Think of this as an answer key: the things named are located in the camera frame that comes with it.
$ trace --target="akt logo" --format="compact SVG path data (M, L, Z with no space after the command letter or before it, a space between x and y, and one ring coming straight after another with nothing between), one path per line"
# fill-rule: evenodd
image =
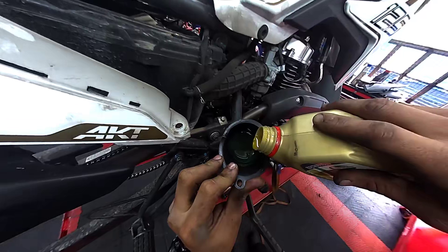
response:
M129 130L134 130L131 139L136 139L140 131L148 129L149 128L126 127L122 130L118 130L117 126L98 126L92 130L89 130L88 132L86 132L86 134L79 135L73 139L84 139L86 137L94 137L95 139L113 139L115 136L118 136L120 139L129 139L129 137L124 134Z

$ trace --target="dirty hands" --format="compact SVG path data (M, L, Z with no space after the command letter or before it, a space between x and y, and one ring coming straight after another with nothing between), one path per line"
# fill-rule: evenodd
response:
M261 178L254 178L238 190L233 187L237 165L230 163L216 176L222 164L223 158L217 155L179 174L168 225L191 252L230 252L237 239L246 196L264 185ZM227 202L216 205L229 187L232 188Z
M448 232L448 109L398 104L387 99L340 100L338 109L364 118L316 115L314 126L334 137L384 153L405 176L377 170L339 170L334 181L383 194L428 225Z

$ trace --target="bolt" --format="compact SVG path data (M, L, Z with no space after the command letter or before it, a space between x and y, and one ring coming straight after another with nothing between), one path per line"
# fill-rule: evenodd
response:
M219 132L213 132L211 135L210 135L210 140L212 140L212 141L216 141L216 140L218 140L218 137L220 136L220 133Z

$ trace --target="white fairing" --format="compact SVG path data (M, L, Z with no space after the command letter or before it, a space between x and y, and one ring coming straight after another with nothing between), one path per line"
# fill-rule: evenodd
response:
M283 19L313 0L213 0L216 16L229 29L258 38L258 30L267 25L264 41L278 44L297 29L283 23Z
M345 13L355 22L369 38L369 44L361 57L336 84L342 86L362 65L367 55L374 53L389 42L395 32L409 22L414 16L406 0L382 0L380 2L348 0Z
M91 143L93 140L95 143L156 144L174 143L190 136L187 120L170 109L168 97L155 87L2 17L0 59L48 75L40 77L0 63L0 138L46 136L82 124L101 126L86 133L93 135L67 142L0 141L0 145ZM87 92L89 86L107 91L107 97ZM146 128L162 132L166 138L142 139L138 134L143 135ZM135 135L126 136L123 132Z

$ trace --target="gold oil bottle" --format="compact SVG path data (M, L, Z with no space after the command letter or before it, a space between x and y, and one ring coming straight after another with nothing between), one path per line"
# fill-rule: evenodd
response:
M260 127L253 148L281 164L328 179L332 179L328 171L334 169L380 167L373 151L317 131L313 117L319 113L322 112L293 117L279 127ZM358 118L340 110L324 113Z

